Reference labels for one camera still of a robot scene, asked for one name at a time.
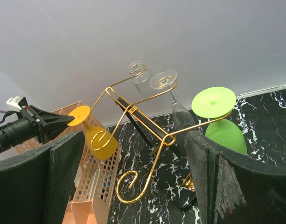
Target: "wine glass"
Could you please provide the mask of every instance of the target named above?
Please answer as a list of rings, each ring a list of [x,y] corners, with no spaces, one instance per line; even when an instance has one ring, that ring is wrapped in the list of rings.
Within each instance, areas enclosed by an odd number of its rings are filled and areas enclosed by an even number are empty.
[[[194,113],[203,118],[219,118],[229,113],[236,103],[235,93],[225,87],[211,87],[198,93],[191,106]],[[209,124],[205,136],[216,143],[243,155],[247,147],[239,127],[222,119]]]
[[[75,119],[68,126],[76,126],[82,123],[87,128],[85,134],[87,147],[96,158],[105,160],[115,153],[118,142],[115,138],[110,139],[111,133],[104,127],[90,126],[85,121],[90,112],[90,107],[85,105],[74,109],[69,115],[75,117]]]
[[[149,98],[159,93],[159,90],[155,90],[150,87],[149,83],[153,77],[153,74],[150,70],[145,69],[145,66],[141,60],[131,63],[127,70],[132,75],[138,74],[136,77],[132,78],[132,80],[133,84],[143,98]]]
[[[161,71],[150,80],[150,86],[156,90],[169,89],[175,84],[177,72],[172,69]],[[172,116],[176,130],[195,125],[195,121],[190,112],[180,104],[174,97],[172,91],[169,92],[172,101]]]

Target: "black marble surface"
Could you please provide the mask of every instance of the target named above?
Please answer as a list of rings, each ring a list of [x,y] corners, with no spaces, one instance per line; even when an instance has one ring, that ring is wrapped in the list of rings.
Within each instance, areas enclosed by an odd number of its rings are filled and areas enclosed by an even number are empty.
[[[199,118],[194,114],[193,116],[196,123],[207,121],[207,119]],[[229,119],[236,123],[244,134],[248,148],[247,156],[274,166],[286,166],[286,90],[240,99]],[[168,132],[174,130],[171,115],[160,116],[153,120]],[[154,139],[141,124],[139,126],[149,140]],[[206,127],[200,127],[198,131],[204,133],[205,129]],[[117,181],[126,171],[134,169],[139,172],[139,178],[132,189],[129,189],[128,186],[133,176],[127,177],[125,182],[121,184],[121,196],[124,199],[133,199],[143,189],[149,174],[149,166],[144,168],[140,162],[142,161],[141,151],[151,151],[151,149],[130,123],[119,127],[116,139],[123,147]],[[162,166],[169,168],[171,175],[175,174],[173,170],[176,168],[173,167],[173,163],[158,164],[148,192],[138,202],[127,205],[121,203],[114,194],[108,223],[202,223],[197,203],[191,206],[188,211],[183,212],[159,188],[156,181],[158,179],[157,170]]]

